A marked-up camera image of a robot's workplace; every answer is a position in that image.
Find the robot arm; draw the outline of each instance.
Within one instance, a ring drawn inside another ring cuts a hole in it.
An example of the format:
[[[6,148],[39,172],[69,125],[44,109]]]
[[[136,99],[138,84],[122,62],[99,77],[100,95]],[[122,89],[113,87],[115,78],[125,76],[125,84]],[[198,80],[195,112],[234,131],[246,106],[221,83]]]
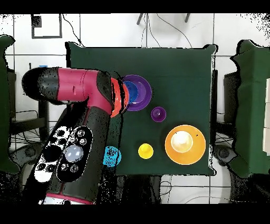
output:
[[[35,68],[23,79],[33,99],[73,104],[50,135],[27,180],[24,201],[34,190],[47,189],[45,203],[92,204],[98,192],[109,119],[113,111],[111,79],[97,70]],[[45,179],[39,178],[42,172]],[[37,193],[39,200],[45,198]]]

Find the blue bowl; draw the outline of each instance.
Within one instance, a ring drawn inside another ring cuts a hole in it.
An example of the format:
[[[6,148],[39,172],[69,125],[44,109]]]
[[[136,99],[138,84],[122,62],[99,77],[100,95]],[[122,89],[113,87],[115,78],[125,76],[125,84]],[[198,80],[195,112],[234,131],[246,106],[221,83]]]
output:
[[[127,89],[128,89],[128,92],[129,92],[129,102],[128,102],[128,104],[131,104],[138,97],[138,88],[134,83],[132,83],[130,81],[125,81],[124,84],[127,86]]]

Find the green table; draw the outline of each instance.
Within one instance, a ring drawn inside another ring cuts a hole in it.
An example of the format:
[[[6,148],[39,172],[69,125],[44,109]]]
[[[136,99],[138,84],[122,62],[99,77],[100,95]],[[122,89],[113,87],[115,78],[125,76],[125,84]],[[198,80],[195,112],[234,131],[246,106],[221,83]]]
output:
[[[99,69],[113,77],[117,73],[121,77],[137,74],[152,87],[152,99],[145,109],[126,111],[110,120],[107,145],[117,147],[122,154],[117,175],[214,174],[208,167],[214,45],[204,49],[81,48],[70,42],[66,48],[68,67]],[[167,112],[162,123],[151,119],[151,110],[156,106]],[[167,134],[183,124],[197,127],[206,139],[203,157],[192,165],[174,163],[165,152]],[[142,143],[149,143],[154,149],[148,160],[138,155]]]
[[[9,104],[9,87],[8,87],[8,77],[7,77],[7,63],[5,59],[5,50],[7,47],[11,46],[15,40],[13,37],[8,35],[0,35],[0,171],[8,173],[18,173],[20,171],[17,164],[13,163],[8,155],[9,149],[9,114],[10,114],[10,104]]]
[[[270,52],[250,40],[240,41],[237,65],[241,85],[237,89],[235,151],[238,156],[230,162],[232,170],[241,178],[254,173],[268,174],[270,156],[263,152],[266,79],[270,78]]]

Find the chair leg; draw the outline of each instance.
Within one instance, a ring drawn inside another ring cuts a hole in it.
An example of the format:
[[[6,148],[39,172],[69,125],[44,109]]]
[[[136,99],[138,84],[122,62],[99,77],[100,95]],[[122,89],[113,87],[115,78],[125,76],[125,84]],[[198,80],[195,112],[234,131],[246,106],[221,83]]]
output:
[[[137,21],[137,25],[139,25],[139,24],[140,24],[140,22],[141,22],[141,18],[142,18],[142,15],[143,15],[143,13],[140,13],[140,16],[139,16],[138,21]]]
[[[187,14],[186,19],[185,19],[185,23],[187,23],[187,22],[188,22],[188,18],[189,18],[189,16],[190,16],[190,13],[188,13],[188,14]]]

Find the purple bowl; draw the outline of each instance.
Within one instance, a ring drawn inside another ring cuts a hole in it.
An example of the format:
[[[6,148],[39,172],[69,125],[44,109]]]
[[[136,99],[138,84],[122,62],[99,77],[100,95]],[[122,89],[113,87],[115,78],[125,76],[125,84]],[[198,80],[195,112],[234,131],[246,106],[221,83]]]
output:
[[[163,107],[155,107],[151,112],[151,117],[155,122],[162,122],[166,118],[166,111]]]
[[[134,102],[128,105],[128,111],[139,111],[144,109],[151,101],[152,89],[148,81],[142,76],[129,74],[123,77],[123,81],[130,81],[137,86],[138,96]]]

